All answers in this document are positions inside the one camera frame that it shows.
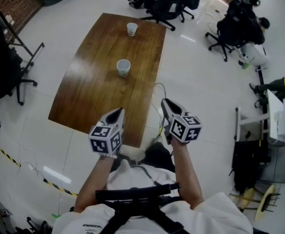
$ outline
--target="wooden stool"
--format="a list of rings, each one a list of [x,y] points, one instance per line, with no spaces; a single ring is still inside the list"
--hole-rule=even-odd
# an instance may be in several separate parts
[[[262,196],[261,200],[253,199],[255,196],[255,192],[257,192],[258,194],[260,194]],[[267,209],[268,206],[276,206],[276,205],[271,205],[270,201],[279,199],[279,197],[277,197],[277,198],[272,198],[272,197],[273,196],[279,196],[281,194],[276,194],[275,193],[275,185],[271,185],[268,188],[268,190],[266,191],[266,193],[262,193],[259,190],[257,190],[256,188],[250,188],[244,193],[243,196],[238,196],[238,195],[234,195],[234,194],[230,194],[230,195],[233,197],[242,199],[241,207],[239,207],[239,209],[242,212],[244,210],[255,210],[256,211],[255,221],[259,221],[263,218],[264,211],[273,212],[273,211],[270,211]],[[247,208],[247,206],[250,202],[259,203],[258,208]]]

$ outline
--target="office chair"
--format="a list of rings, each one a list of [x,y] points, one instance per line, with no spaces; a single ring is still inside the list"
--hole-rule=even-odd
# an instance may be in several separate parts
[[[156,23],[160,21],[171,27],[171,31],[176,28],[167,20],[177,18],[182,13],[182,3],[184,0],[156,0],[155,3],[150,7],[146,7],[152,14],[151,17],[141,18],[142,20],[155,20]],[[170,8],[173,4],[176,4],[174,12],[170,12]]]
[[[9,48],[0,27],[0,98],[5,95],[12,96],[12,91],[16,87],[18,103],[21,106],[24,103],[20,101],[20,84],[30,82],[37,86],[34,80],[22,79],[28,72],[27,68],[21,68],[22,61],[15,48]]]
[[[209,50],[211,51],[215,46],[221,46],[225,54],[224,61],[227,62],[226,49],[229,50],[229,53],[234,50],[230,46],[241,48],[249,41],[262,44],[265,41],[262,32],[259,39],[252,38],[250,40],[250,37],[254,34],[254,28],[258,27],[257,19],[254,18],[253,14],[254,12],[247,4],[233,0],[229,5],[225,18],[217,23],[217,35],[214,36],[209,32],[205,34],[206,37],[211,36],[217,41],[216,44],[209,47]]]
[[[185,8],[188,7],[190,10],[196,10],[199,7],[199,4],[200,4],[200,0],[185,0],[183,4],[182,12],[181,12],[181,18],[182,18],[181,22],[185,22],[185,17],[183,13],[190,15],[191,19],[193,20],[194,15],[186,11]]]

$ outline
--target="yellow and black caution tape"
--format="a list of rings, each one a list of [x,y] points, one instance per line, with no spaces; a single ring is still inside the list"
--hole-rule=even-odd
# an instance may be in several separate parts
[[[16,166],[20,167],[21,164],[20,163],[17,163],[13,158],[11,158],[7,153],[5,153],[1,148],[0,148],[0,151],[8,158],[10,159],[12,162],[15,163]]]
[[[5,153],[1,148],[0,148],[0,151],[1,151],[7,158],[9,158],[13,163],[15,163],[16,166],[18,166],[18,167],[21,166],[20,163],[17,163],[13,158],[11,158],[11,157],[10,157],[7,153]],[[52,182],[49,182],[49,181],[46,180],[45,178],[44,178],[44,182],[47,183],[47,184],[49,184],[49,185],[52,185],[53,187],[57,188],[57,189],[60,190],[60,191],[65,192],[65,193],[67,193],[67,194],[70,194],[70,195],[72,195],[72,196],[77,197],[77,195],[78,195],[78,194],[72,193],[72,192],[70,192],[70,191],[68,191],[68,190],[66,190],[66,189],[64,189],[64,188],[61,188],[61,187],[57,186],[56,184],[54,184],[54,183],[52,183]]]
[[[60,191],[62,191],[62,192],[65,192],[65,193],[67,193],[67,194],[73,195],[73,196],[75,196],[75,197],[77,197],[77,195],[78,195],[78,194],[72,193],[72,192],[70,192],[70,191],[68,191],[68,190],[66,190],[66,189],[64,189],[64,188],[61,188],[61,187],[57,186],[56,184],[54,184],[54,183],[52,183],[52,182],[49,182],[49,181],[48,181],[47,179],[45,179],[45,178],[44,178],[44,182],[47,183],[47,184],[49,184],[49,185],[52,185],[53,187],[56,187],[58,190],[60,190]]]

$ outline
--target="paper cup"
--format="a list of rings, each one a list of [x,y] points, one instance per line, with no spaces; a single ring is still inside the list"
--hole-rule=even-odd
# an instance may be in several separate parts
[[[133,23],[133,22],[130,22],[127,24],[127,34],[130,36],[130,37],[133,37],[136,33],[136,30],[138,28],[138,25]]]
[[[121,59],[117,62],[116,67],[119,76],[126,77],[131,68],[131,63],[126,59]]]

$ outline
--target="wooden table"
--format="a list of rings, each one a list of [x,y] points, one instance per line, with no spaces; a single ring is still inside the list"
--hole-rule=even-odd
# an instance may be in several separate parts
[[[127,23],[138,24],[134,37]],[[166,27],[140,19],[103,13],[76,52],[57,91],[49,119],[89,133],[101,116],[125,108],[124,144],[140,147]],[[131,62],[122,78],[116,63]]]

